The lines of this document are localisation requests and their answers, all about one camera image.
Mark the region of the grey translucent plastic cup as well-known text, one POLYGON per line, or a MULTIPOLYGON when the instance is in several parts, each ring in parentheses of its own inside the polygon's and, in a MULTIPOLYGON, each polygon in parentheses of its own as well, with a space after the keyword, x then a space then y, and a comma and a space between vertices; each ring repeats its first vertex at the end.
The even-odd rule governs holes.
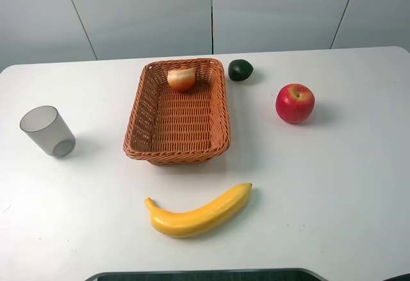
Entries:
POLYGON ((28 111, 19 126, 48 156, 64 157, 76 145, 73 133, 54 106, 39 106, 28 111))

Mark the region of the red apple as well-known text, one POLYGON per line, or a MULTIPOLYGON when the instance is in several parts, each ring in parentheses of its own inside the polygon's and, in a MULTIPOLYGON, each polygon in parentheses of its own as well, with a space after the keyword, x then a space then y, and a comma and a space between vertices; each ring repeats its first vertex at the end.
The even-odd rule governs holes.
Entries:
POLYGON ((288 84, 279 91, 275 109, 279 117, 289 124, 300 124, 313 111, 315 96, 303 84, 288 84))

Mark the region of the brown wicker basket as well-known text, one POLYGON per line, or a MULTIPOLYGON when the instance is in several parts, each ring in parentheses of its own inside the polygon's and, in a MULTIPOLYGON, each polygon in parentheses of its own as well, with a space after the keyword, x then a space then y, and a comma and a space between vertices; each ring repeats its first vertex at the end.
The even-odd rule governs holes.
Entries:
POLYGON ((213 58, 154 61, 140 75, 124 138, 127 157, 153 165, 202 163, 230 146, 223 65, 213 58), (191 68, 193 88, 179 92, 170 70, 191 68))

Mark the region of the orange peach fruit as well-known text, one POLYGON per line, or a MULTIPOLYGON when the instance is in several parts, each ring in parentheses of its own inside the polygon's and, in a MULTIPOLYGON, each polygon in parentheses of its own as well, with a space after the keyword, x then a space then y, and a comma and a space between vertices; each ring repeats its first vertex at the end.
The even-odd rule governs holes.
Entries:
POLYGON ((193 68, 172 69, 168 71, 167 81, 169 86, 183 92, 192 88, 195 84, 195 72, 193 68))

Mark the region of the yellow plastic banana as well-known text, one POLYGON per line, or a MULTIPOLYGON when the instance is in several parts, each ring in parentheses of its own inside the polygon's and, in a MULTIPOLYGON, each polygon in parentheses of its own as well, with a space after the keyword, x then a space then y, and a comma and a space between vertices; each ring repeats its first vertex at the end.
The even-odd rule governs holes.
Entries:
POLYGON ((151 226, 159 233, 176 238, 188 238, 216 229, 239 213, 249 202, 252 184, 243 183, 220 195, 210 203, 185 213, 173 213, 145 199, 151 226))

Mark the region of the dark green chair seat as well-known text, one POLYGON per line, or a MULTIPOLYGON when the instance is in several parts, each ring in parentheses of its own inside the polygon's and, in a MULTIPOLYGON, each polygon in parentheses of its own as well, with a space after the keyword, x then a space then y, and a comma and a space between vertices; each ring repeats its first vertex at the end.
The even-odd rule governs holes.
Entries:
POLYGON ((212 271, 184 273, 127 273, 103 275, 98 281, 233 281, 233 280, 318 280, 302 271, 212 271))

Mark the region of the dark green avocado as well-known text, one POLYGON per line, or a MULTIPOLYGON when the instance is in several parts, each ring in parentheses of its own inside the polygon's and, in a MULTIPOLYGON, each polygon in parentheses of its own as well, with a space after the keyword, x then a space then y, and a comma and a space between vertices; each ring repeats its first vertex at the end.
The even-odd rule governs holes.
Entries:
POLYGON ((254 67, 243 59, 233 60, 228 66, 228 76, 232 81, 244 81, 248 79, 254 71, 254 67))

